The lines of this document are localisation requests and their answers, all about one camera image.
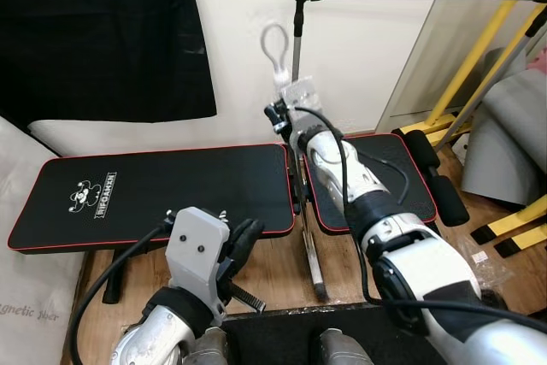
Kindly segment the black floor mat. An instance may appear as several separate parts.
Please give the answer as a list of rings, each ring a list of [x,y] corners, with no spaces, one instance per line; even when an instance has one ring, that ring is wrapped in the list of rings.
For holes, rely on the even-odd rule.
[[[356,339],[375,365],[547,365],[542,321],[469,300],[385,300],[223,322],[232,362],[318,365],[318,334]]]

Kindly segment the silver robot left leg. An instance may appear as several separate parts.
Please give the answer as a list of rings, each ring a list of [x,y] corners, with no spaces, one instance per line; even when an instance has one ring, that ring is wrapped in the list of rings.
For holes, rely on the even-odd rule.
[[[227,334],[221,327],[208,327],[202,337],[191,343],[180,365],[231,365]]]

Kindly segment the silver robot leg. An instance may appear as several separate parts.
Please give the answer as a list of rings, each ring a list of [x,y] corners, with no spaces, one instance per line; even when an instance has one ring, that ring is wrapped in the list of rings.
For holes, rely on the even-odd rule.
[[[318,365],[375,365],[356,339],[329,327],[318,334]]]
[[[227,334],[221,327],[208,327],[202,337],[191,343],[180,365],[231,365]]]

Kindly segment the short black bench pad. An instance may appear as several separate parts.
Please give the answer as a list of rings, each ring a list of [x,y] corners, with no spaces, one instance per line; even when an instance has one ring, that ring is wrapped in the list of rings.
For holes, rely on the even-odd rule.
[[[379,178],[395,198],[401,198],[402,206],[414,212],[431,227],[437,220],[437,206],[425,179],[419,173],[415,159],[410,156],[403,140],[390,133],[348,136],[356,147],[360,162]],[[311,177],[313,209],[318,228],[327,235],[349,233],[344,214],[331,198],[331,192],[321,182],[320,174],[311,161],[305,162]]]

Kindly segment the black bench leg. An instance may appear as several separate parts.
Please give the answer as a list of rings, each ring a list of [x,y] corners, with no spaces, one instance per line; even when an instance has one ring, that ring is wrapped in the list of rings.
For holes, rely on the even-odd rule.
[[[105,283],[101,302],[104,305],[116,305],[120,302],[122,293],[124,293],[125,278],[126,278],[126,258],[124,251],[115,250],[113,254],[113,262],[118,262],[118,266],[114,268]]]

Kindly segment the silver robot right leg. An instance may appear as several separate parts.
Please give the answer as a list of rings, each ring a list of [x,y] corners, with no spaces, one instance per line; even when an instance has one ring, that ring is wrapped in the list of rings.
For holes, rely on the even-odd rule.
[[[375,365],[356,339],[329,327],[318,334],[318,365]]]

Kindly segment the white bedding roll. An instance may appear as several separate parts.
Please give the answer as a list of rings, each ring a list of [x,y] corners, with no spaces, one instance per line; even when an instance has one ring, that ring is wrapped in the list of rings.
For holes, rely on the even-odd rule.
[[[261,114],[157,123],[43,120],[33,122],[30,131],[65,156],[210,149],[280,141]]]

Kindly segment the black foam bench roller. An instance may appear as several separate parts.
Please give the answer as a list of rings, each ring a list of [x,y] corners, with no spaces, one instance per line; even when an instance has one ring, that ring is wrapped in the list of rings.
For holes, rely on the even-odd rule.
[[[406,144],[410,156],[414,158],[415,166],[421,171],[421,176],[431,193],[442,223],[446,226],[460,226],[468,223],[470,221],[468,209],[452,180],[440,173],[440,158],[425,132],[421,130],[402,132],[399,129],[396,129],[396,132]]]

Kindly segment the frosted glass panel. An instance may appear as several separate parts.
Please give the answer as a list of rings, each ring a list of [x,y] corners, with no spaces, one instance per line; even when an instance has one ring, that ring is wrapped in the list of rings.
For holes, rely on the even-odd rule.
[[[374,131],[425,120],[500,5],[498,0],[435,1]]]

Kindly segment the black hanging cloth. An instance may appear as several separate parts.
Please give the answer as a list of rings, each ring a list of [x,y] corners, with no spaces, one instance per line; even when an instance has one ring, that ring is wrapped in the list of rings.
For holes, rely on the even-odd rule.
[[[215,114],[196,0],[0,0],[0,116],[16,126]]]

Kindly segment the white printed fabric bag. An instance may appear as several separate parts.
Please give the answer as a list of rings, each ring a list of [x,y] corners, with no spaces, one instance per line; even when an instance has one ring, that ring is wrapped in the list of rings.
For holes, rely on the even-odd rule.
[[[69,326],[79,255],[23,255],[8,238],[36,174],[54,157],[0,116],[0,365],[59,365]]]

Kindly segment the grey rolled yoga mat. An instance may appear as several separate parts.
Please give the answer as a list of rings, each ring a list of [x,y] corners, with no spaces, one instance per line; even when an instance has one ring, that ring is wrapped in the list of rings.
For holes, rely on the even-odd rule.
[[[547,74],[524,69],[498,81],[476,109],[462,190],[528,205],[546,193]]]

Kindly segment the clear plastic wrapper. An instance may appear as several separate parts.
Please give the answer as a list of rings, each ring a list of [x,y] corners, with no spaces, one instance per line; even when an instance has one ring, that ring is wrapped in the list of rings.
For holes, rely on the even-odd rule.
[[[503,259],[489,256],[473,241],[460,240],[455,245],[458,252],[468,261],[468,266],[475,274],[478,286],[480,288],[491,288],[497,290],[504,286],[509,279],[513,278],[513,273],[503,264]]]

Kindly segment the pink foam mat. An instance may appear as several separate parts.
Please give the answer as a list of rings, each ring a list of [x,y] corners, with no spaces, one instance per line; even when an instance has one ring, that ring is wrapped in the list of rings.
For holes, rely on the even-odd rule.
[[[535,59],[528,62],[527,69],[537,69],[537,71],[544,74],[547,73],[547,48],[544,47],[536,54]]]

